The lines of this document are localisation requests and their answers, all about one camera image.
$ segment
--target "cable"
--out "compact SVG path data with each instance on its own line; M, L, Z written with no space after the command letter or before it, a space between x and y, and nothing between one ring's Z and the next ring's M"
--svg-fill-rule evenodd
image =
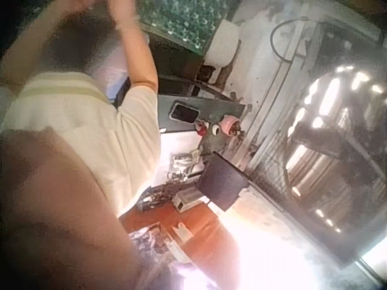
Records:
M309 21L310 19L307 18L307 17L301 17L301 18L297 18L297 19L291 19L291 20L286 20L280 24L278 24L277 26L275 26L275 28L273 29L271 35L270 35L270 45L272 46L272 50L273 52L275 53L275 55L281 59L283 62L287 62L287 63L293 63L293 60L289 60L289 59L286 59L284 58L283 56L281 56L278 51L276 50L275 46L274 46L274 42L273 42L273 38L274 38L274 35L275 33L277 32L277 30L279 30L282 26L285 26L285 25L288 25L290 23L293 23L293 22L296 22L296 21Z

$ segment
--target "smartphone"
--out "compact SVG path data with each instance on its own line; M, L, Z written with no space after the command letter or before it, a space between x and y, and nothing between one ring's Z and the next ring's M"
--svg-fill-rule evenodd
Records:
M175 121L194 124L199 116L199 113L200 111L193 107L184 105L182 103L176 103L174 104L171 113L169 114L169 118Z

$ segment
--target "desk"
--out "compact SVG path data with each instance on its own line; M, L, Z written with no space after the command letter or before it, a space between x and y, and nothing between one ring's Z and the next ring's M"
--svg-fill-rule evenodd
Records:
M128 233L161 222L183 251L208 278L221 289L235 290L239 285L239 249L231 234L206 204L179 213L171 203L140 212L132 208L120 218ZM182 243L172 227L182 222L194 235Z

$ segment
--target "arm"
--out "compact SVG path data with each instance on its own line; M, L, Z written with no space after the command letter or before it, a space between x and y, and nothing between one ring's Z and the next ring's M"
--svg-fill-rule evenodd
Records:
M109 8L123 42L132 87L147 86L157 93L157 70L136 20L134 0L109 0Z
M16 39L0 63L0 85L19 92L36 68L45 42L70 14L88 7L92 0L54 0Z

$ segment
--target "wire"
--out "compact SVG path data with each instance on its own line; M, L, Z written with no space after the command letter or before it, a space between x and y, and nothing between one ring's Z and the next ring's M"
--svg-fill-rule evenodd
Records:
M280 24L278 24L277 26L275 26L275 28L273 29L271 35L270 35L270 45L272 46L272 50L273 52L275 53L275 55L281 59L283 62L287 62L287 63L293 63L293 60L289 60L289 59L286 59L284 58L282 55L280 55L278 53L278 51L276 50L275 46L274 46L274 42L273 42L273 38L274 38L274 35L275 33L277 32L277 30L279 30L281 27L285 26L285 25L288 25L290 23L293 23L293 22L296 22L296 21L309 21L310 19L307 18L307 17L301 17L301 18L297 18L297 19L290 19L290 20L286 20Z

